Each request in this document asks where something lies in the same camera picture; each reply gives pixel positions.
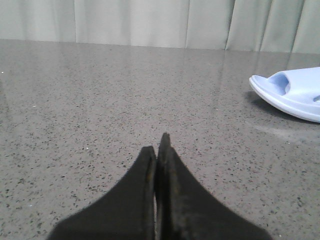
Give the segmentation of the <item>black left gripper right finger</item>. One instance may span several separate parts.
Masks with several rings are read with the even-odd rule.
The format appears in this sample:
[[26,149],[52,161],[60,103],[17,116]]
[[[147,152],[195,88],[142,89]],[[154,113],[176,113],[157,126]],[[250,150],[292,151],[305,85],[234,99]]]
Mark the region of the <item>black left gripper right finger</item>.
[[156,167],[159,240],[270,240],[263,228],[212,196],[184,165],[164,133]]

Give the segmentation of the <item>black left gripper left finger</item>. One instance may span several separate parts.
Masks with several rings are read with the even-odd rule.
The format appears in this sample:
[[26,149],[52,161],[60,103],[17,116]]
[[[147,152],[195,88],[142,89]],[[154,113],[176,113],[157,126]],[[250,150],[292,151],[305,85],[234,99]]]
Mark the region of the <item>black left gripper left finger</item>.
[[156,156],[141,149],[120,181],[87,208],[60,221],[50,240],[153,240]]

